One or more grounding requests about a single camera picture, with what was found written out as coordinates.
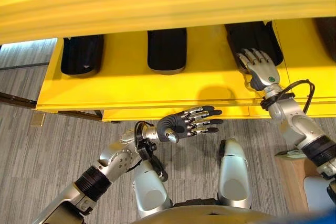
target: gray carpet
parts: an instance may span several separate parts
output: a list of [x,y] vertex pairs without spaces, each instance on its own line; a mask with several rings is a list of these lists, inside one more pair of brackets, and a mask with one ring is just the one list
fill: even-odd
[[[0,91],[36,99],[46,67],[0,71]],[[109,124],[47,114],[43,127],[30,127],[33,112],[0,105],[0,223],[30,223],[100,152],[134,122]],[[336,138],[336,119],[317,119]],[[220,140],[235,137],[249,161],[252,209],[288,213],[274,155],[289,148],[271,120],[226,120],[218,134],[158,144],[166,165],[165,183],[173,202],[215,197]],[[102,196],[87,223],[136,220],[133,172],[123,175]]]
[[56,39],[4,44],[0,50],[0,69],[48,63]]

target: robotic arm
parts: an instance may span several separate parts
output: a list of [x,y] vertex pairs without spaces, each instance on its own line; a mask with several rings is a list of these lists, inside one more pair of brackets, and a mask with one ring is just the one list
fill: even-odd
[[[266,53],[253,48],[244,49],[238,57],[252,75],[251,87],[264,91],[264,100],[260,105],[269,112],[272,119],[277,121],[283,137],[302,150],[325,179],[336,178],[336,143],[306,115],[314,93],[314,85],[309,80],[302,80],[282,89],[279,85],[279,73]],[[303,110],[294,100],[295,95],[286,93],[302,83],[308,83],[310,86],[310,95]],[[330,183],[327,190],[335,201],[335,180]]]
[[223,120],[208,120],[206,117],[221,113],[212,106],[201,106],[166,116],[159,120],[157,127],[139,121],[134,130],[125,132],[120,141],[109,145],[80,178],[40,213],[33,224],[83,224],[84,216],[91,213],[109,186],[122,174],[140,164],[138,162],[130,168],[135,159],[140,157],[140,161],[155,162],[153,152],[156,144],[152,141],[177,143],[181,138],[217,132],[218,128],[207,126],[221,124]]

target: black cable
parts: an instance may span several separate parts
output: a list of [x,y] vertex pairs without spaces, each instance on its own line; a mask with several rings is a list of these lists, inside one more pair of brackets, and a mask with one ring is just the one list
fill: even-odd
[[138,146],[138,138],[137,138],[137,131],[138,131],[138,125],[139,123],[145,123],[149,125],[150,127],[153,127],[154,124],[146,122],[146,121],[138,121],[134,126],[134,141],[135,141],[135,148]]
[[140,165],[140,163],[141,163],[141,161],[142,161],[142,159],[141,160],[139,160],[135,165],[133,165],[131,168],[129,168],[127,171],[126,171],[126,173],[128,173],[128,172],[130,172],[130,171],[132,171],[134,168],[136,168],[137,166],[139,166]]
[[278,101],[287,91],[289,91],[290,89],[292,89],[292,88],[294,88],[294,87],[296,87],[296,86],[298,86],[300,84],[303,84],[303,83],[309,84],[309,95],[308,95],[306,104],[304,105],[304,108],[303,108],[303,112],[305,114],[307,114],[307,111],[308,111],[311,99],[313,98],[313,95],[314,95],[314,92],[315,92],[315,85],[312,82],[310,82],[308,79],[307,80],[296,81],[296,82],[293,82],[292,84],[288,85],[285,89],[283,89],[279,93],[278,98],[276,99],[276,101]]
[[[135,142],[135,148],[138,146],[137,131],[138,131],[138,125],[139,125],[140,123],[147,124],[147,125],[149,125],[150,127],[153,127],[153,126],[154,126],[154,124],[149,123],[149,122],[146,122],[146,121],[138,121],[138,122],[135,124],[135,126],[134,126],[134,142]],[[141,161],[142,161],[142,159],[139,160],[134,166],[132,166],[131,168],[129,168],[126,172],[128,173],[128,172],[132,171],[134,168],[136,168],[137,166],[139,166],[140,163],[141,163]]]

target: yellow shelving unit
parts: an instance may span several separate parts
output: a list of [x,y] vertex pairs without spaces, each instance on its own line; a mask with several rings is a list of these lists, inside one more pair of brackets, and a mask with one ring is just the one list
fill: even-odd
[[0,0],[0,44],[336,15],[336,0]]
[[[335,116],[336,64],[325,52],[313,20],[277,20],[274,29],[284,54],[278,66],[281,85],[310,79],[316,93],[308,114]],[[101,109],[103,121],[116,121],[159,119],[211,104],[223,110],[220,118],[267,118],[268,112],[259,106],[262,94],[248,88],[249,80],[236,67],[224,26],[191,27],[187,33],[187,65],[173,76],[156,74],[147,66],[145,31],[105,35],[101,70],[83,79],[61,73],[63,42],[59,39],[36,108],[48,112]],[[304,105],[308,87],[294,92]]]
[[[164,76],[147,66],[147,32],[108,34],[102,67],[91,78],[60,71],[63,40],[57,41],[37,109],[92,110],[169,108],[213,104],[258,105],[261,94],[245,87],[237,71],[223,25],[187,29],[187,64],[182,73]],[[289,84],[285,64],[281,84]]]

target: robot forearm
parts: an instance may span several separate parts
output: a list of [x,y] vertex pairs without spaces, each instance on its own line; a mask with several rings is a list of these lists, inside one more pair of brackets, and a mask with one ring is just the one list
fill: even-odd
[[278,100],[269,106],[268,112],[278,122],[283,137],[302,150],[323,177],[336,176],[336,143],[303,113],[294,98]]
[[83,216],[91,213],[101,195],[129,169],[137,156],[133,131],[130,135],[128,138],[125,134],[121,141],[108,146],[99,160],[63,190],[33,224],[83,223]]

